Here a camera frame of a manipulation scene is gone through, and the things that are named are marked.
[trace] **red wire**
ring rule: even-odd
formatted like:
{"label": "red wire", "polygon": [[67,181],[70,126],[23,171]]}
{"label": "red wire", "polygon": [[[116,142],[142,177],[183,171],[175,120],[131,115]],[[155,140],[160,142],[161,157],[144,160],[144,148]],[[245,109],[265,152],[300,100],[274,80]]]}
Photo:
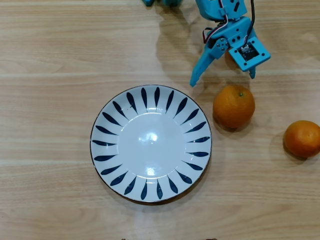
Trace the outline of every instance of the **red wire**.
{"label": "red wire", "polygon": [[[224,8],[223,4],[222,4],[222,0],[219,0],[219,5],[221,8]],[[217,31],[219,31],[220,29],[224,28],[228,22],[228,16],[224,15],[225,21],[226,23],[218,28],[216,28],[215,30],[213,30],[211,27],[206,27],[203,32],[202,32],[202,38],[203,38],[203,43],[206,44],[209,39],[212,37],[213,34],[215,34]],[[209,35],[206,35],[206,30],[212,30],[211,33]]]}

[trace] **blue plastic part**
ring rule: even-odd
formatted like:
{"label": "blue plastic part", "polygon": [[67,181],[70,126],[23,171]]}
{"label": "blue plastic part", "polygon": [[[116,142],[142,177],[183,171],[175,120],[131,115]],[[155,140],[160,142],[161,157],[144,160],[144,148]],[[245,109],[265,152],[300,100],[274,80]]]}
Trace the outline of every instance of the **blue plastic part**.
{"label": "blue plastic part", "polygon": [[197,84],[200,76],[206,71],[209,65],[215,60],[221,58],[221,56],[227,51],[228,42],[227,39],[222,37],[218,39],[212,48],[208,44],[204,47],[204,52],[201,55],[199,61],[194,67],[191,75],[190,85],[194,87]]}
{"label": "blue plastic part", "polygon": [[[205,19],[222,22],[226,11],[229,22],[224,28],[213,34],[206,43],[204,52],[192,71],[190,85],[194,87],[209,65],[215,59],[220,58],[226,49],[229,50],[241,70],[244,72],[249,71],[250,77],[254,79],[256,77],[256,66],[270,59],[271,55],[258,40],[254,29],[247,37],[249,48],[244,46],[245,38],[251,25],[251,19],[242,16],[247,13],[244,0],[222,0],[225,11],[220,7],[218,0],[195,1],[199,7],[200,14]],[[221,39],[224,39],[224,46],[219,42]],[[218,47],[220,49],[223,47],[225,51],[218,51]]]}
{"label": "blue plastic part", "polygon": [[195,0],[200,14],[210,21],[225,20],[225,11],[228,19],[237,19],[247,13],[245,0],[222,0],[225,11],[220,7],[218,0]]}
{"label": "blue plastic part", "polygon": [[256,68],[253,67],[249,70],[249,75],[251,79],[254,79],[256,77]]}
{"label": "blue plastic part", "polygon": [[243,44],[236,45],[234,48],[229,50],[230,55],[233,57],[235,62],[239,65],[243,72],[249,71],[252,68],[264,63],[271,58],[270,53],[265,49],[262,43],[257,37],[252,37],[248,39],[248,44],[251,43],[255,50],[258,52],[258,56],[245,60],[239,52]]}
{"label": "blue plastic part", "polygon": [[152,6],[155,0],[142,0],[147,7]]}

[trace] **wooden table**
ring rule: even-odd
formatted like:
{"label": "wooden table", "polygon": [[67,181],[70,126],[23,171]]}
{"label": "wooden table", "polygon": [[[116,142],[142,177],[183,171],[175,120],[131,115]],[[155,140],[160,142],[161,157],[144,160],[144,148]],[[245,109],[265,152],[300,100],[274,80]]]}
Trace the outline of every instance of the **wooden table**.
{"label": "wooden table", "polygon": [[[282,136],[297,120],[320,124],[320,1],[255,5],[255,30],[272,59],[251,80],[223,57],[191,88],[202,29],[214,26],[194,0],[177,9],[140,0],[2,0],[0,239],[319,240],[320,161],[290,156]],[[89,151],[101,108],[143,84],[188,94],[212,129],[201,181],[161,205],[110,190]],[[250,87],[256,100],[251,124],[234,132],[212,117],[228,84]]]}

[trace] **orange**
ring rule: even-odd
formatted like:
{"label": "orange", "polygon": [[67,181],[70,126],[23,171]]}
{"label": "orange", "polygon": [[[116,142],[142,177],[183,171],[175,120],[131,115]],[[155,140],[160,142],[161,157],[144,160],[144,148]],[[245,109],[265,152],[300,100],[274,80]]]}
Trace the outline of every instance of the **orange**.
{"label": "orange", "polygon": [[218,93],[213,102],[213,114],[218,122],[228,128],[247,124],[256,109],[255,99],[249,89],[229,85]]}
{"label": "orange", "polygon": [[313,157],[320,152],[320,127],[312,121],[296,121],[285,131],[284,144],[298,157]]}

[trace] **white plate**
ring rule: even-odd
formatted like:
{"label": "white plate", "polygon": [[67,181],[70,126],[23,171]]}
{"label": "white plate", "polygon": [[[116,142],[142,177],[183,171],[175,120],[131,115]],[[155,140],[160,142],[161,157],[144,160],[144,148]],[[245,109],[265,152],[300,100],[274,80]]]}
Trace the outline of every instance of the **white plate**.
{"label": "white plate", "polygon": [[159,202],[190,188],[210,159],[212,136],[200,107],[160,85],[120,93],[99,113],[91,132],[93,165],[118,194]]}

